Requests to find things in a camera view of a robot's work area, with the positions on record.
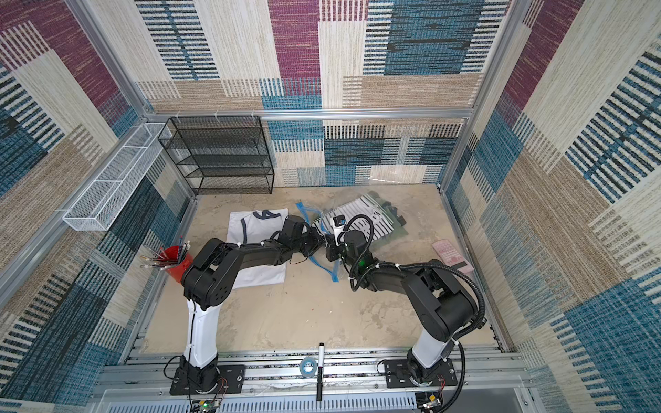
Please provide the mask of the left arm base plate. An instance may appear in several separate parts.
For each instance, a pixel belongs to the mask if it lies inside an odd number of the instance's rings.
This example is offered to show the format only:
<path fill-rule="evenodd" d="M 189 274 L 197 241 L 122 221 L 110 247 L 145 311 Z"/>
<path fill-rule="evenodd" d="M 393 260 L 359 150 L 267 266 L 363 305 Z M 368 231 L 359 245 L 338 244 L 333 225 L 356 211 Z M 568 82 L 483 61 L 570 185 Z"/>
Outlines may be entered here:
<path fill-rule="evenodd" d="M 239 394 L 242 392 L 244 377 L 244 365 L 195 368 L 184 361 L 175 372 L 170 396 Z"/>

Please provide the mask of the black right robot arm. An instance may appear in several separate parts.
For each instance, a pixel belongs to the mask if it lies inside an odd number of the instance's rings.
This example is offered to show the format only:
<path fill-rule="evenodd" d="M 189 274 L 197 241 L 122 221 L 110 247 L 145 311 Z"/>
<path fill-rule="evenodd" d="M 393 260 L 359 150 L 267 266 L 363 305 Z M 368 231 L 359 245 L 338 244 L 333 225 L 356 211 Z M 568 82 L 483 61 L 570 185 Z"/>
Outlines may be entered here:
<path fill-rule="evenodd" d="M 438 260 L 398 264 L 375 258 L 361 231 L 327 235 L 326 257 L 347 266 L 354 291 L 404 294 L 423 326 L 407 354 L 411 382 L 426 385 L 441 375 L 462 337 L 485 324 L 485 298 L 477 284 Z"/>

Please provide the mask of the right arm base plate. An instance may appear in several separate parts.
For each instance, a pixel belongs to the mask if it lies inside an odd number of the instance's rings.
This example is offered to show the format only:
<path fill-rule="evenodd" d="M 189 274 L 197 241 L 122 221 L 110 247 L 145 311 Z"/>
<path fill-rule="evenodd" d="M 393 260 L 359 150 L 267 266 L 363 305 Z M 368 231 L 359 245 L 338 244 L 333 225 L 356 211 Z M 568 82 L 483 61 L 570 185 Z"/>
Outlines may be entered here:
<path fill-rule="evenodd" d="M 377 364 L 377 372 L 386 378 L 387 388 L 457 386 L 457 369 L 451 360 L 440 359 L 431 368 L 424 368 L 413 359 L 385 359 Z"/>

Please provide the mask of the white tank top navy trim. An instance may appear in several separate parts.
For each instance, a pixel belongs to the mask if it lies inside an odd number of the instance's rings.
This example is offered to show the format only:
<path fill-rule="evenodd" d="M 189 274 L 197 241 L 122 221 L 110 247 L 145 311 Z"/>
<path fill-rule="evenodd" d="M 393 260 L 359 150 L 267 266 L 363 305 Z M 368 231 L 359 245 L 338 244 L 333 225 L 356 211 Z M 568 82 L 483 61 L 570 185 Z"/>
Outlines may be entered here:
<path fill-rule="evenodd" d="M 282 230 L 288 209 L 232 212 L 229 215 L 227 242 L 259 243 Z M 286 279 L 287 265 L 259 266 L 239 271 L 233 288 L 262 287 L 281 284 Z"/>

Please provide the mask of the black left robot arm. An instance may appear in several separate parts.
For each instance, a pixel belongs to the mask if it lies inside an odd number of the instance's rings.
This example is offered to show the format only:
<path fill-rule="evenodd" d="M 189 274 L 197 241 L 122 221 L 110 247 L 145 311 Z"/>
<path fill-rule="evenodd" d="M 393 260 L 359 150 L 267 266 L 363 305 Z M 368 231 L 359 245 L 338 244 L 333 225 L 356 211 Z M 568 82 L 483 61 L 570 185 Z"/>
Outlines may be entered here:
<path fill-rule="evenodd" d="M 295 254 L 309 258 L 323 245 L 325 236 L 296 215 L 285 218 L 282 229 L 256 243 L 210 239 L 180 281 L 189 320 L 187 344 L 173 383 L 199 394 L 217 387 L 220 372 L 216 334 L 220 308 L 232 292 L 240 271 L 280 266 Z"/>

